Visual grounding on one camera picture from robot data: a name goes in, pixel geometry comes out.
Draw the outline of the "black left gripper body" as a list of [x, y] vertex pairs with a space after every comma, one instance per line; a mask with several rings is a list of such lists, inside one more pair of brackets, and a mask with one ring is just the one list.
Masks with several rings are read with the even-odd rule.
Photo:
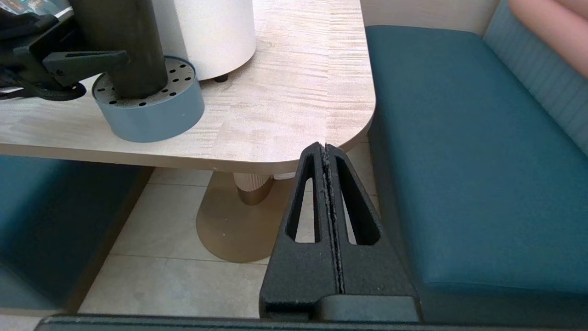
[[85, 95], [80, 82], [65, 85], [43, 64], [54, 52], [67, 52], [76, 35], [73, 12], [61, 17], [37, 13], [1, 13], [1, 100], [38, 97], [75, 100]]

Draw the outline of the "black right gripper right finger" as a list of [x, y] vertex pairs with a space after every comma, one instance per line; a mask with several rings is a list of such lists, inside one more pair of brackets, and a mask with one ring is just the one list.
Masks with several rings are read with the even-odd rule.
[[322, 319], [420, 322], [416, 291], [348, 157], [326, 145], [323, 162], [336, 293], [322, 299]]

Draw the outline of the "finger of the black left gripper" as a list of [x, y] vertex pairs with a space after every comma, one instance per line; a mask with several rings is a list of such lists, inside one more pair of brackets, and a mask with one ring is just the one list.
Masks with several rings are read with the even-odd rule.
[[123, 67], [126, 51], [51, 51], [44, 57], [44, 88], [65, 88], [86, 78]]

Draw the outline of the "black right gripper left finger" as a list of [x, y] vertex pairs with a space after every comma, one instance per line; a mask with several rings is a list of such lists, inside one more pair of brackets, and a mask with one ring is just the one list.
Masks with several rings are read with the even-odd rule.
[[[301, 153], [295, 185], [259, 293], [259, 314], [263, 319], [309, 320], [321, 298], [340, 291], [325, 156], [325, 147], [319, 143]], [[315, 241], [300, 243], [296, 234], [309, 179], [313, 184]]]

